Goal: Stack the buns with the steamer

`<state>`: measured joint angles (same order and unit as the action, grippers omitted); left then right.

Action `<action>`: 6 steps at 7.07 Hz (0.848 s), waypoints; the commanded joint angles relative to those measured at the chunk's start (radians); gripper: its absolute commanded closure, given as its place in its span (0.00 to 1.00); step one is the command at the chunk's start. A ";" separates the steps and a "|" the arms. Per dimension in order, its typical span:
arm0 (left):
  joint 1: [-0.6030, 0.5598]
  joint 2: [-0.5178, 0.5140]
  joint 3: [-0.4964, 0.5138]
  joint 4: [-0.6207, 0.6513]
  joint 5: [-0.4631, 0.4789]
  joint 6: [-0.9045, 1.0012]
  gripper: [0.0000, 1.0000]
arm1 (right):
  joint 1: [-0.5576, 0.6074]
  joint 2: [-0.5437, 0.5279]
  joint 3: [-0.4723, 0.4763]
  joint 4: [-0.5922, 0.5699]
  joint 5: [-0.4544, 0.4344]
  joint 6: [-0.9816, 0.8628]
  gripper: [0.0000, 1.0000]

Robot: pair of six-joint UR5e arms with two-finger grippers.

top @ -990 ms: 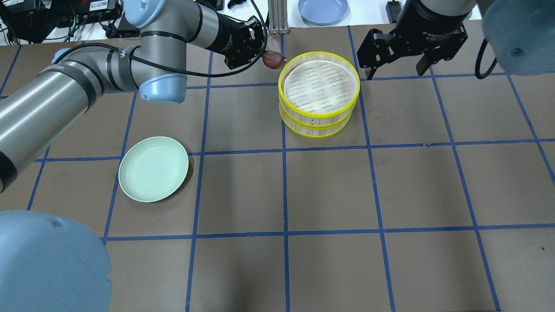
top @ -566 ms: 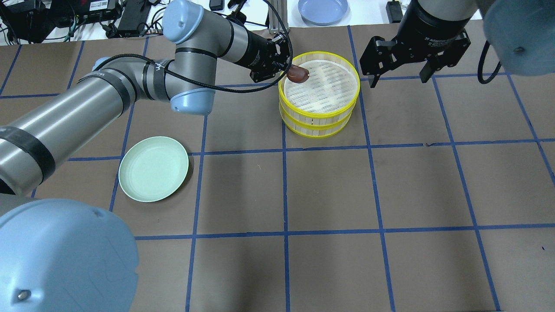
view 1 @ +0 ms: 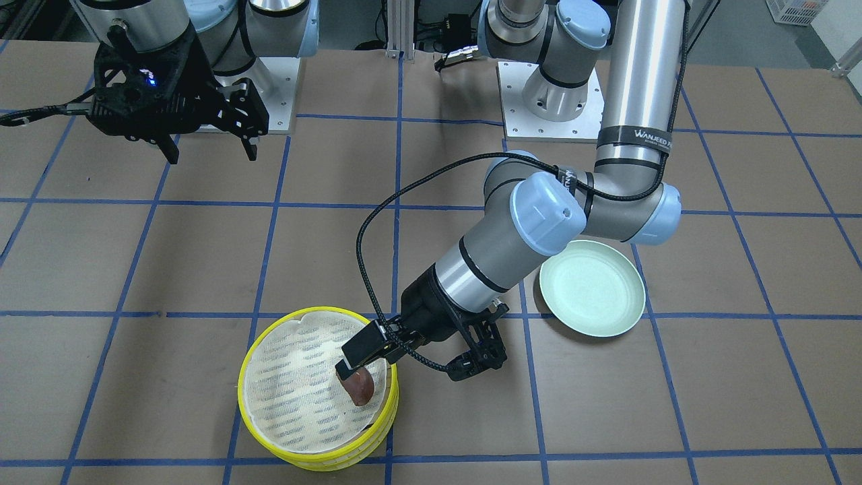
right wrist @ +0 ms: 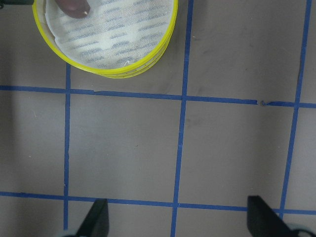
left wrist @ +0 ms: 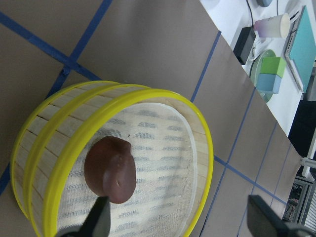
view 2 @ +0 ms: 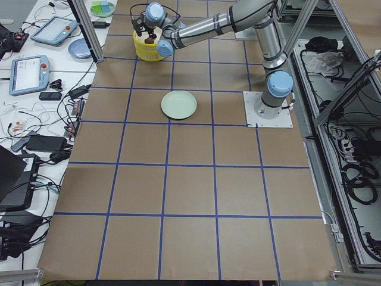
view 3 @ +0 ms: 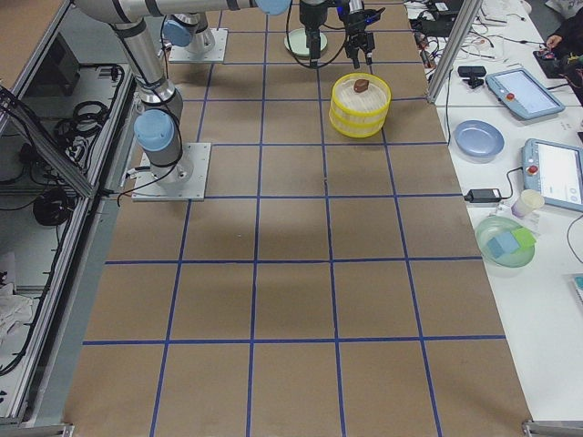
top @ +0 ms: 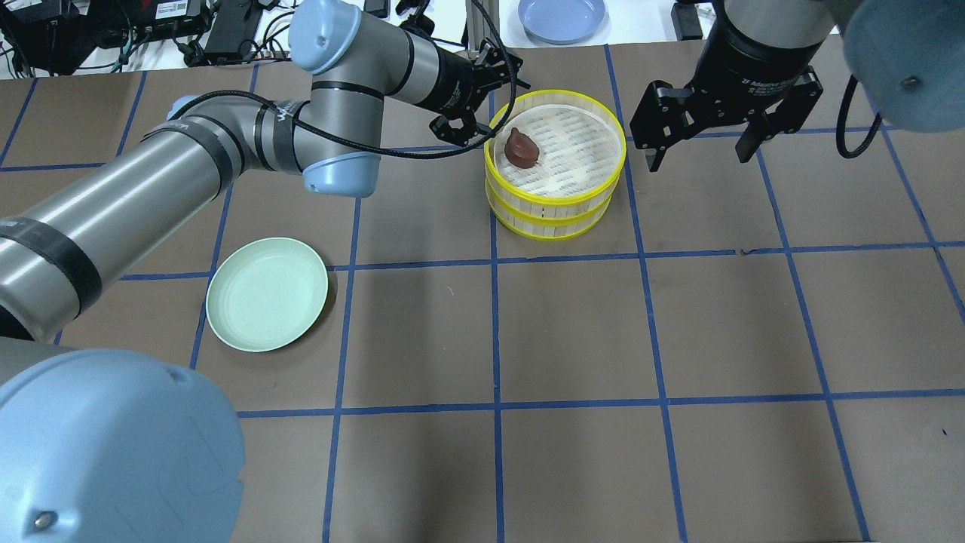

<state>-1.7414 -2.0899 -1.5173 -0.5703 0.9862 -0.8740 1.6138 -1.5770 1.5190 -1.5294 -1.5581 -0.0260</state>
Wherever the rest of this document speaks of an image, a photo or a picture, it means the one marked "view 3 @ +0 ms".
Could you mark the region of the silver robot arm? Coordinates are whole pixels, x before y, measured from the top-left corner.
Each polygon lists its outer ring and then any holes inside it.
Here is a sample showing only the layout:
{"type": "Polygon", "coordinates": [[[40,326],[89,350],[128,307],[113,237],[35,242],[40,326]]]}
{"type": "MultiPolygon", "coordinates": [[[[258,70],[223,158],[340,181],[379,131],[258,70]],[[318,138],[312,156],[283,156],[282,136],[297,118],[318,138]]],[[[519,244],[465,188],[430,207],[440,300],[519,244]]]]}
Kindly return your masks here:
{"type": "Polygon", "coordinates": [[[77,1],[87,16],[110,26],[122,45],[139,87],[145,113],[135,122],[135,137],[149,159],[155,183],[173,185],[192,177],[186,147],[179,139],[182,97],[159,60],[149,40],[147,16],[174,15],[185,26],[186,44],[206,31],[203,15],[209,11],[239,11],[258,8],[266,15],[286,12],[291,1],[77,1]]]}
{"type": "MultiPolygon", "coordinates": [[[[328,11],[335,9],[342,25],[343,43],[338,49],[353,62],[353,67],[361,66],[359,55],[369,66],[373,63],[375,49],[374,35],[367,27],[382,17],[385,9],[371,9],[362,1],[301,1],[299,18],[302,29],[291,31],[285,27],[284,45],[295,62],[310,69],[327,66],[320,58],[323,51],[321,28],[326,25],[328,11]]],[[[160,37],[173,47],[180,47],[194,56],[208,53],[216,45],[215,36],[209,28],[205,14],[176,14],[164,18],[160,37]]]]}

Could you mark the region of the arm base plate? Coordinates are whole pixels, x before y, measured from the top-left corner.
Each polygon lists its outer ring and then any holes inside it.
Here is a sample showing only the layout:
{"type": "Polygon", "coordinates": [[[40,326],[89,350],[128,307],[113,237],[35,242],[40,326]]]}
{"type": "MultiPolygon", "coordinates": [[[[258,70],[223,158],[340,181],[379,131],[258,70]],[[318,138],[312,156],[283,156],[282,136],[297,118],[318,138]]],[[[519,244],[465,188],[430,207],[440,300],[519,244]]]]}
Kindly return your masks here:
{"type": "Polygon", "coordinates": [[[171,64],[216,64],[223,63],[229,31],[227,28],[207,28],[188,38],[170,39],[171,64]]]}
{"type": "Polygon", "coordinates": [[[145,152],[140,165],[148,167],[136,177],[137,188],[130,192],[135,201],[203,201],[210,166],[211,143],[184,143],[183,155],[167,176],[168,168],[150,165],[145,152]]]}

